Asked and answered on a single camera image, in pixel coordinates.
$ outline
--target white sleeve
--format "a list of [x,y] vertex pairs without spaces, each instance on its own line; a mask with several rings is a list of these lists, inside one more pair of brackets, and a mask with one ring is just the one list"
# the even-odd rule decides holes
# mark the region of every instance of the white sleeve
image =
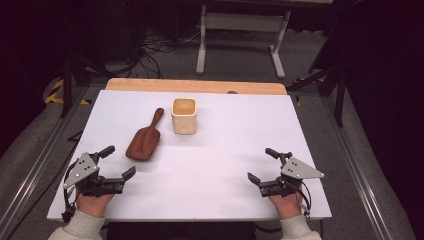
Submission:
[[320,235],[309,228],[303,215],[280,220],[280,223],[282,240],[321,240]]
[[69,224],[56,229],[49,240],[101,240],[100,230],[104,222],[104,218],[96,218],[76,210]]

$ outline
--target black equipment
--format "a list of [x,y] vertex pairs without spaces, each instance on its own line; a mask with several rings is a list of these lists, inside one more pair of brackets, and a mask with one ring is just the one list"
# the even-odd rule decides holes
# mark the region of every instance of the black equipment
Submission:
[[97,167],[100,158],[105,158],[115,151],[114,146],[109,146],[100,152],[93,154],[83,153],[80,158],[71,164],[65,174],[63,192],[65,198],[65,212],[62,218],[65,223],[69,222],[75,212],[75,201],[69,203],[69,196],[74,188],[68,193],[67,189],[75,186],[78,194],[83,196],[101,197],[107,194],[121,194],[125,182],[135,175],[135,166],[122,173],[122,178],[105,178],[99,176],[100,168]]
[[324,177],[324,174],[293,157],[291,152],[278,153],[271,148],[266,148],[265,153],[275,159],[280,158],[282,165],[280,176],[274,181],[261,182],[261,180],[255,175],[247,173],[249,180],[259,187],[262,197],[274,195],[281,195],[282,197],[285,197],[290,194],[299,193],[306,202],[306,207],[302,205],[302,208],[305,210],[304,215],[308,216],[311,204],[310,200],[308,200],[300,190],[303,179],[322,178]]

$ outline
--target white stand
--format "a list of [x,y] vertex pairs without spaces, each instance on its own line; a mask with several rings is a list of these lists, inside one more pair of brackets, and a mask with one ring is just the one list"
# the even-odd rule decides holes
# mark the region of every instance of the white stand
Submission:
[[244,14],[207,13],[206,6],[202,6],[200,17],[200,47],[197,58],[196,74],[201,75],[205,69],[206,58],[206,29],[228,29],[244,31],[276,32],[277,39],[271,45],[270,51],[275,70],[279,78],[284,78],[284,70],[281,64],[279,50],[284,33],[289,22],[290,11],[284,16],[256,16]]

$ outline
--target wrist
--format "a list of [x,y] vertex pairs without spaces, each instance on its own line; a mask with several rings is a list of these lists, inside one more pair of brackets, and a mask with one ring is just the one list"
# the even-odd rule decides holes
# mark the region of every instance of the wrist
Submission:
[[285,206],[284,208],[277,208],[276,210],[281,220],[302,215],[302,211],[300,207],[297,207],[297,206],[296,207]]
[[105,209],[104,208],[79,207],[78,211],[83,212],[83,213],[90,215],[92,217],[96,217],[96,218],[102,218],[105,215]]

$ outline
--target white tabletop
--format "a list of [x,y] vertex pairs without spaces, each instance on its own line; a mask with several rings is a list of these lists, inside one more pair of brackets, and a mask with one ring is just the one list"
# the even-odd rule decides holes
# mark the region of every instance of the white tabletop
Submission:
[[[197,101],[194,135],[172,130],[171,104],[177,97]],[[157,125],[158,148],[149,162],[129,160],[125,151],[135,132],[150,125],[157,108],[165,113]],[[247,178],[262,181],[279,176],[281,163],[265,148],[293,155],[315,167],[289,96],[215,93],[130,92],[103,90],[93,107],[72,158],[114,145],[99,161],[100,175],[120,177],[136,166],[137,173],[108,206],[113,221],[260,221],[277,219],[273,205]],[[318,179],[305,180],[311,196],[311,218],[331,217]],[[48,213],[61,219],[63,192]]]

